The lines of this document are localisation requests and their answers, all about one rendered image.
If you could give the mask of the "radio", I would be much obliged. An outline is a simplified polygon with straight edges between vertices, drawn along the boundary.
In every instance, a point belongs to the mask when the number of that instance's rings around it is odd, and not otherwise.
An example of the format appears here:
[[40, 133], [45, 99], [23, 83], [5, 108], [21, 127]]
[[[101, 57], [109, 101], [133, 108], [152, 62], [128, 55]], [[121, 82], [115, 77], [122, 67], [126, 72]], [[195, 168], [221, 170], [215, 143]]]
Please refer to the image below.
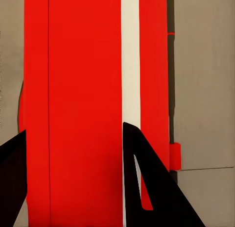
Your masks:
[[126, 227], [124, 122], [178, 184], [174, 40], [174, 0], [24, 0], [28, 227]]

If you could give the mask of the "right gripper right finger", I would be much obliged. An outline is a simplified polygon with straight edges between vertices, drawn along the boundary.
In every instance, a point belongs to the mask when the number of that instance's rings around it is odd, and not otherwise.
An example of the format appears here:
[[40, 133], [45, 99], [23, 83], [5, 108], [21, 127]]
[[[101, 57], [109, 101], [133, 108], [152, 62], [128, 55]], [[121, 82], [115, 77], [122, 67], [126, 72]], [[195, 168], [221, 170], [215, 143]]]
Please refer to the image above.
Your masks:
[[[126, 227], [205, 227], [142, 131], [123, 123]], [[142, 208], [134, 155], [153, 210]]]

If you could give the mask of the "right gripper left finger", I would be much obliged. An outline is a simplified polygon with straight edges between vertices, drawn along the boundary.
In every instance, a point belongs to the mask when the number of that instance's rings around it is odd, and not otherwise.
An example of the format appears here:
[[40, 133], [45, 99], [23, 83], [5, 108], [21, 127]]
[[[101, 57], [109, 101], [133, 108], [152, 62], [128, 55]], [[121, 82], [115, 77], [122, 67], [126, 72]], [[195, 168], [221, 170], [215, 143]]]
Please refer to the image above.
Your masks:
[[26, 130], [24, 130], [0, 146], [0, 227], [13, 227], [26, 196]]

